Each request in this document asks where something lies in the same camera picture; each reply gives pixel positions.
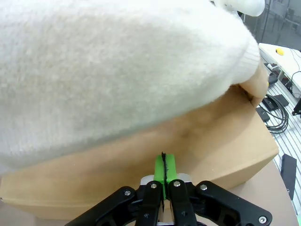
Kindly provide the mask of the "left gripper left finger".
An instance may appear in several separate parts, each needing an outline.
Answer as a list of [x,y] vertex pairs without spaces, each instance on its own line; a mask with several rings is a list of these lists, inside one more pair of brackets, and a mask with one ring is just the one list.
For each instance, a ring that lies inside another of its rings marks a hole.
[[124,186],[67,223],[68,226],[155,226],[164,211],[165,154],[157,156],[152,179],[138,189]]

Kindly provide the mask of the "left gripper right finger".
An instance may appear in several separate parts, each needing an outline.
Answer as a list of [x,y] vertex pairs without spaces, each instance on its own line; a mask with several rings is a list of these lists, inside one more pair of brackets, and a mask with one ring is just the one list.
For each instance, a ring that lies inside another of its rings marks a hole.
[[176,173],[175,157],[166,155],[166,197],[176,226],[202,226],[203,217],[218,226],[269,226],[272,214],[211,181],[196,186]]

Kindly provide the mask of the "person's right hand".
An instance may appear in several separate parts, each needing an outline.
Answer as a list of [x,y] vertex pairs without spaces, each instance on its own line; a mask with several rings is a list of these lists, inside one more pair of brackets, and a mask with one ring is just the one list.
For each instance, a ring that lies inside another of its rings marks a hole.
[[253,76],[239,84],[247,92],[249,101],[254,108],[260,104],[267,94],[269,87],[268,77],[269,75],[264,64],[260,62]]

